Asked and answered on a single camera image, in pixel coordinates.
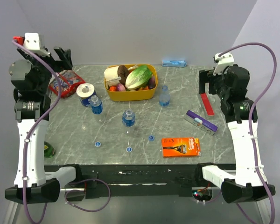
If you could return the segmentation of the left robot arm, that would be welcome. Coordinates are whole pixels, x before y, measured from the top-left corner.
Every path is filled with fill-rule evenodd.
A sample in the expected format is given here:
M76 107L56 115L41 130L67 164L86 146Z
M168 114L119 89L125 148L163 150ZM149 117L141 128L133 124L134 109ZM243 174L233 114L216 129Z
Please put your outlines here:
M60 189L66 184L77 188L83 175L76 165L64 165L53 173L44 167L45 135L49 124L51 99L48 86L52 74L59 71L60 61L46 50L36 55L50 66L49 71L23 48L17 51L23 59L11 64L9 72L14 86L14 111L19 131L19 159L14 184L5 190L7 200L20 204L52 203L59 198Z

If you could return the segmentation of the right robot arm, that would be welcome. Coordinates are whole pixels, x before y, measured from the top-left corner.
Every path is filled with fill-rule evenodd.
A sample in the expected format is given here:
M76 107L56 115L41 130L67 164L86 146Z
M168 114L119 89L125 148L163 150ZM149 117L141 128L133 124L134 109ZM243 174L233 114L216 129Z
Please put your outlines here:
M221 110L231 132L236 161L236 173L231 175L214 163L199 163L195 182L221 189L227 203L256 202L272 198L275 186L267 182L257 143L258 115L253 101L246 97L250 73L237 65L228 66L221 74L214 70L199 71L199 93L218 95Z

